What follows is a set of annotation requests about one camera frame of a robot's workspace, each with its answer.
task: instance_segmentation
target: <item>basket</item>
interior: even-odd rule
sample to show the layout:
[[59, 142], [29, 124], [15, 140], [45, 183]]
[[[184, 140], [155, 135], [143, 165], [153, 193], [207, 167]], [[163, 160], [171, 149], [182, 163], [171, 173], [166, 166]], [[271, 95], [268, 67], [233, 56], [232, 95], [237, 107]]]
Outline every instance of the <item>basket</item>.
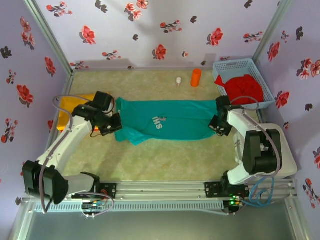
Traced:
[[[264, 102], [259, 102], [259, 109], [265, 109], [270, 104], [275, 102], [274, 96], [272, 95], [265, 80], [261, 76], [254, 61], [251, 58], [217, 61], [213, 63], [212, 74], [213, 74], [214, 80], [217, 80], [217, 77], [220, 75], [224, 84], [228, 82], [230, 79], [249, 74], [262, 87]], [[222, 86], [217, 86], [217, 87], [222, 96], [227, 96], [227, 92], [224, 87]], [[242, 107], [244, 107], [245, 109], [256, 109], [257, 104], [256, 103], [245, 104], [245, 105], [242, 105]]]

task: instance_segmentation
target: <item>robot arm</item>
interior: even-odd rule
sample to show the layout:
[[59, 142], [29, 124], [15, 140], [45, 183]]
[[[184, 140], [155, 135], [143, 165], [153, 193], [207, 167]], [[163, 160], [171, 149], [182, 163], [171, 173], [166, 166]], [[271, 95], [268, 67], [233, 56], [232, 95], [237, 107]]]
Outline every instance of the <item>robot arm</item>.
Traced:
[[240, 106], [231, 105], [228, 96], [216, 99], [218, 115], [215, 115], [209, 128], [218, 136], [228, 136], [234, 127], [244, 140], [240, 165], [227, 172], [231, 185], [246, 184], [253, 178], [271, 176], [276, 173], [278, 160], [276, 150], [268, 140], [268, 134], [276, 147], [280, 166], [276, 178], [285, 178], [297, 172], [297, 165], [292, 156], [283, 130], [276, 124], [258, 124]]
[[95, 127], [102, 136], [122, 129], [120, 115], [112, 114], [112, 99], [107, 93], [98, 91], [93, 101], [77, 106], [72, 119], [52, 146], [36, 162], [27, 161], [24, 164], [22, 171], [27, 194], [40, 196], [39, 180], [43, 165], [44, 197], [48, 201], [57, 205], [70, 194], [96, 192], [100, 180], [98, 176], [86, 172], [63, 176], [63, 172], [76, 147]]

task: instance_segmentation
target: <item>t-shirt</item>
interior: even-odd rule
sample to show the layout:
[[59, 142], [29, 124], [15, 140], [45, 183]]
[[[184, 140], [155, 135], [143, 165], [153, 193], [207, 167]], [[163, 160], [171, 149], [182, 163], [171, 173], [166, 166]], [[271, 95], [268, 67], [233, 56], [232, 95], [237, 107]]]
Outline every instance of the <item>t-shirt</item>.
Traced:
[[218, 115], [215, 100], [116, 100], [123, 129], [115, 132], [118, 142], [135, 146], [148, 139], [196, 141], [215, 134], [208, 126]]

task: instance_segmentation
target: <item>floral wallpaper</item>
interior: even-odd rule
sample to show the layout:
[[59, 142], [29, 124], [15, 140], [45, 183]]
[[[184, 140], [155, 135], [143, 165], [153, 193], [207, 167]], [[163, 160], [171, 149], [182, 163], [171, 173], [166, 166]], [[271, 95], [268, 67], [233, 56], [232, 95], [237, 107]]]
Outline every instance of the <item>floral wallpaper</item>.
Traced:
[[0, 239], [8, 239], [25, 194], [22, 167], [46, 147], [67, 79], [42, 31], [20, 0], [1, 3]]
[[210, 68], [221, 58], [252, 57], [279, 3], [35, 1], [75, 70]]
[[264, 111], [270, 123], [283, 126], [298, 165], [298, 198], [314, 239], [320, 238], [320, 32], [317, 0], [292, 1], [258, 68], [275, 105]]

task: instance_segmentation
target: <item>orange bottle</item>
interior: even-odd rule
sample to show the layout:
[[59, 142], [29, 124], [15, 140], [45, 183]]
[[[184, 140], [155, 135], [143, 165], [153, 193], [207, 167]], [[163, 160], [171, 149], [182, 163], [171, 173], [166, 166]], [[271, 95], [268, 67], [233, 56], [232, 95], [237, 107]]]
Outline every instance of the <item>orange bottle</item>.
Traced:
[[192, 72], [192, 77], [191, 77], [191, 86], [192, 87], [198, 87], [201, 79], [201, 74], [202, 71], [199, 68], [196, 68]]

